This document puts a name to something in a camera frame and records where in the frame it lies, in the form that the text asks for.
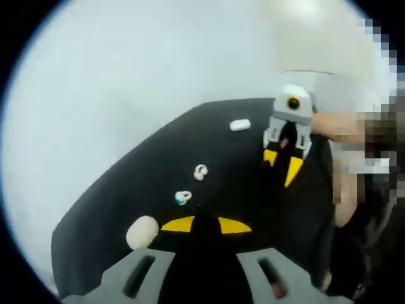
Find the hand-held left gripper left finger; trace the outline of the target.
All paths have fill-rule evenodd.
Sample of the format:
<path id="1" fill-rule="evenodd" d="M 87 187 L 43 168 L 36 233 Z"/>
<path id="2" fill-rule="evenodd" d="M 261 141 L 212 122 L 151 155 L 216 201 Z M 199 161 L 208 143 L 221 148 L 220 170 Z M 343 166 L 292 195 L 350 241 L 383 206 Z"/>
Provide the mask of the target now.
<path id="1" fill-rule="evenodd" d="M 100 284 L 86 294 L 72 294 L 62 303 L 158 303 L 176 253 L 150 249 L 159 232 L 189 234 L 200 215 L 172 220 L 162 227 L 151 216 L 141 216 L 128 228 L 125 239 L 132 249 L 105 270 Z"/>

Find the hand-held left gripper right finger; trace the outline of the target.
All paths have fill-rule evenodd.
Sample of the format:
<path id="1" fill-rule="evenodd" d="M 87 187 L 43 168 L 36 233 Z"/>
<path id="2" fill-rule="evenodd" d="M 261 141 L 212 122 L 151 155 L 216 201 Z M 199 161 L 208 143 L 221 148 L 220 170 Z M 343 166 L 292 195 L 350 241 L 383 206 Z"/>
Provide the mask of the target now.
<path id="1" fill-rule="evenodd" d="M 220 220 L 205 218 L 206 303 L 344 303 L 313 286 L 313 275 L 274 245 L 240 249 Z"/>

